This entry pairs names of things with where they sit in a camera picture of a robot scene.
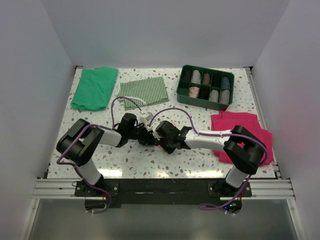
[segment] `folded red towel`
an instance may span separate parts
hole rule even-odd
[[[263,165],[272,163],[274,161],[272,134],[261,128],[257,115],[248,112],[220,111],[219,114],[211,116],[211,128],[213,131],[233,129],[236,125],[245,127],[265,144],[268,151],[268,159]],[[215,150],[214,155],[219,157],[220,162],[232,164],[232,161],[225,152]]]

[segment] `striped cloth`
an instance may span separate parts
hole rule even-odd
[[[169,101],[162,76],[120,83],[120,91],[117,97],[135,97],[144,100],[146,104],[133,99],[139,107],[163,104]],[[123,100],[123,102],[125,110],[137,108],[129,100]]]

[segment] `green box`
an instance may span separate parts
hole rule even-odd
[[[201,82],[203,80],[204,74],[208,73],[210,75],[210,86],[202,85],[202,84],[195,84],[190,82],[190,80],[182,79],[183,76],[186,76],[186,71],[194,72],[194,70],[198,70],[201,74]],[[222,104],[219,102],[209,101],[205,99],[199,99],[194,97],[189,97],[189,88],[190,87],[199,87],[199,92],[202,90],[208,91],[210,88],[210,92],[212,90],[217,90],[219,92],[219,100],[222,92],[222,78],[228,77],[230,81],[230,99],[229,104]],[[214,110],[222,110],[225,111],[229,107],[229,105],[233,102],[234,97],[234,86],[235,86],[235,75],[230,72],[226,71],[218,71],[209,68],[199,67],[199,66],[192,66],[192,65],[184,65],[181,70],[181,75],[178,83],[178,87],[176,89],[176,98],[179,103],[194,105],[197,107],[207,108],[207,109],[214,109]]]

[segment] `white speckled tabletop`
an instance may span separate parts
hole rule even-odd
[[[257,114],[253,94],[248,82],[247,74],[243,68],[220,68],[220,71],[234,74],[233,103],[227,111],[248,112]],[[162,76],[164,78],[169,102],[154,106],[144,107],[148,112],[156,113],[164,108],[183,108],[193,116],[196,129],[210,130],[212,114],[218,114],[216,110],[185,105],[177,101],[176,89],[180,77],[181,68],[122,68],[119,69],[116,84],[111,100],[104,111],[90,112],[71,108],[71,101],[77,89],[82,69],[77,69],[66,104],[58,139],[70,128],[77,119],[82,118],[93,124],[111,127],[112,120],[110,106],[112,100],[119,92],[120,83],[145,79],[148,77]],[[138,115],[139,110],[128,112]],[[119,102],[114,106],[115,122],[119,122],[125,113],[125,108]],[[160,114],[160,121],[169,120],[175,123],[177,128],[190,126],[188,118],[180,111],[166,111]],[[69,166],[57,165],[56,160],[60,156],[54,150],[47,178],[71,179],[78,178],[75,171]],[[137,142],[129,141],[121,148],[107,145],[99,145],[94,152],[93,161],[98,170],[106,178],[224,178],[232,167],[231,164],[219,162],[209,149],[175,150],[167,154],[159,146],[145,147]],[[272,164],[260,167],[254,178],[274,178],[275,173]]]

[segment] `green cloth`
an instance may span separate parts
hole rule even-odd
[[[149,77],[137,81],[120,83],[118,97],[135,97],[143,102],[132,99],[139,107],[163,104],[169,101],[163,77]],[[135,109],[137,106],[129,100],[124,101],[124,109]]]
[[[83,69],[71,107],[82,111],[106,109],[115,87],[117,74],[118,69],[111,67]]]

